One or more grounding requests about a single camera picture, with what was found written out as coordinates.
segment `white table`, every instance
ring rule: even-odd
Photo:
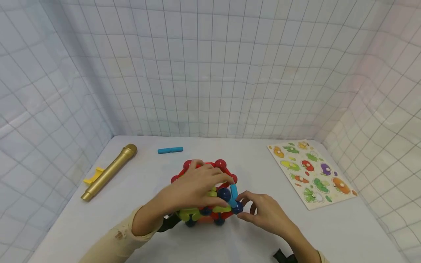
[[[266,148],[275,142],[281,141],[114,137],[88,177],[97,166],[106,168],[128,143],[138,147],[137,155],[89,203],[80,199],[86,189],[82,184],[29,262],[77,263],[96,240],[168,185],[184,161],[193,158],[226,160],[229,170],[238,176],[239,192],[247,189],[275,198],[332,263],[403,262],[359,197],[308,211]],[[184,147],[184,152],[157,154],[159,148],[177,146]],[[321,144],[316,148],[328,156]],[[331,157],[327,159],[334,164]],[[188,228],[179,223],[172,230],[157,233],[128,262],[276,262],[272,255],[278,248],[286,255],[291,253],[281,238],[232,216],[222,227],[197,224]]]

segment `beige sleeve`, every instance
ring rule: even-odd
[[[79,263],[124,263],[136,249],[146,244],[159,227],[146,236],[134,236],[132,223],[139,209],[135,209],[129,217],[101,237]]]
[[[318,251],[318,252],[319,252],[319,255],[320,255],[321,262],[322,263],[329,263],[329,260],[327,260],[325,258],[325,255],[323,255],[320,251]]]

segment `blue stick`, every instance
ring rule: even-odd
[[[235,184],[232,184],[230,186],[231,188],[231,199],[228,201],[229,206],[232,208],[237,207],[237,201],[235,200],[238,196],[237,186]]]
[[[170,152],[179,152],[179,151],[183,151],[183,147],[173,147],[173,148],[162,148],[162,149],[158,149],[158,153],[159,154],[167,154]]]

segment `wrist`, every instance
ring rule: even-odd
[[[159,215],[164,217],[174,213],[177,209],[171,200],[165,195],[158,193],[151,201],[148,202],[151,207],[154,207]]]
[[[278,236],[282,237],[287,243],[290,243],[299,239],[302,236],[302,233],[297,225],[291,222],[280,230]]]

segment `gold toy microphone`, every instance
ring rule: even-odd
[[[89,202],[99,191],[114,177],[114,175],[133,157],[137,152],[134,144],[126,145],[117,158],[102,172],[102,174],[86,189],[81,198]]]

